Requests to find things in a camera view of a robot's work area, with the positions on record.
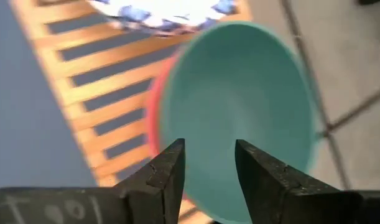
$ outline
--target blue and white plate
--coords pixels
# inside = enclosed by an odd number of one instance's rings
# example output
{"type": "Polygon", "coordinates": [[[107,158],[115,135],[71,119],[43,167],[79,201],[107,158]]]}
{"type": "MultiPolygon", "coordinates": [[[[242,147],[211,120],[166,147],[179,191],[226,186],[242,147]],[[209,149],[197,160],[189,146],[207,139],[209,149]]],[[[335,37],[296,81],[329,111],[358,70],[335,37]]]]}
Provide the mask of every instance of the blue and white plate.
{"type": "Polygon", "coordinates": [[[236,0],[87,0],[116,29],[170,37],[207,29],[237,11],[236,0]]]}

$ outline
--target wooden slatted shelf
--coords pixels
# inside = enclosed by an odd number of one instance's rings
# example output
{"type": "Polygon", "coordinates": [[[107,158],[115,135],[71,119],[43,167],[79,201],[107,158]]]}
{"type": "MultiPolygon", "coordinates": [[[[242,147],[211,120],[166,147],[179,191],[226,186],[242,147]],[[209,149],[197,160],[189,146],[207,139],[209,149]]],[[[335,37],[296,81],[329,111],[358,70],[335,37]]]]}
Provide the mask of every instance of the wooden slatted shelf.
{"type": "MultiPolygon", "coordinates": [[[[225,17],[223,20],[251,20],[246,0],[238,1],[239,14],[225,17]]],[[[92,111],[86,110],[84,102],[155,77],[158,71],[161,71],[165,60],[81,86],[75,86],[72,77],[185,42],[192,36],[183,35],[170,39],[149,37],[73,60],[64,60],[61,50],[117,37],[123,35],[123,31],[112,29],[106,22],[58,34],[53,34],[49,30],[47,24],[78,19],[96,13],[84,0],[48,6],[38,6],[37,0],[11,0],[11,6],[32,45],[49,86],[95,179],[100,186],[114,185],[118,182],[117,172],[149,157],[148,145],[131,149],[112,159],[108,159],[104,151],[144,134],[144,121],[140,119],[102,135],[97,135],[94,127],[143,108],[147,92],[135,94],[92,111]]],[[[183,200],[180,214],[192,209],[194,205],[183,200]]],[[[181,223],[207,223],[210,220],[202,212],[195,212],[181,223]]]]}

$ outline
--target plate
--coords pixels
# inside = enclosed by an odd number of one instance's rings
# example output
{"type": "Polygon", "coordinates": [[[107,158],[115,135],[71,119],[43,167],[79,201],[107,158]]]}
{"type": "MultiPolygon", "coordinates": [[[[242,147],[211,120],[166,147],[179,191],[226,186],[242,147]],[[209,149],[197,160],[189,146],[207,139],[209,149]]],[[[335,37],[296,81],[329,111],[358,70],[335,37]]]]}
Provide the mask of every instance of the plate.
{"type": "Polygon", "coordinates": [[[152,150],[185,138],[186,196],[214,220],[251,223],[236,173],[236,139],[304,172],[312,165],[310,85],[299,59],[264,28],[221,23],[180,49],[161,78],[152,150]]]}
{"type": "Polygon", "coordinates": [[[158,37],[198,32],[237,11],[235,0],[87,0],[115,29],[158,37]]]}

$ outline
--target teal bowl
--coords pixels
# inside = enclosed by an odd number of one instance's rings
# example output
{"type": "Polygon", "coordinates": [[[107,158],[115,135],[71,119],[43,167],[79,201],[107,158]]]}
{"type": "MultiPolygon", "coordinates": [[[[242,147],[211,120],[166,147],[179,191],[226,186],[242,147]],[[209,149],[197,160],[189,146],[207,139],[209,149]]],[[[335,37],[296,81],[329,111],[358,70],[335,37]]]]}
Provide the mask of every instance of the teal bowl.
{"type": "Polygon", "coordinates": [[[185,138],[185,193],[214,220],[251,223],[234,160],[244,139],[308,172],[316,141],[312,91],[299,59],[250,22],[193,39],[160,97],[159,149],[185,138]]]}

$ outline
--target red bowl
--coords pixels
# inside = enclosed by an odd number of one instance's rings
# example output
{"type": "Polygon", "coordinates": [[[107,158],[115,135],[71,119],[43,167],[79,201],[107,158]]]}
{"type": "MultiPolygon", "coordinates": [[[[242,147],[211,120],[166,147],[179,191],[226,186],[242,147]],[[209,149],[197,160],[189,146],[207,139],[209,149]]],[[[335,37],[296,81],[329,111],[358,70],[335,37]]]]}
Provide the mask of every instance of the red bowl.
{"type": "Polygon", "coordinates": [[[178,54],[168,58],[161,74],[155,77],[151,84],[146,101],[146,133],[151,157],[160,152],[159,149],[159,103],[165,83],[169,77],[170,69],[175,65],[178,54]]]}

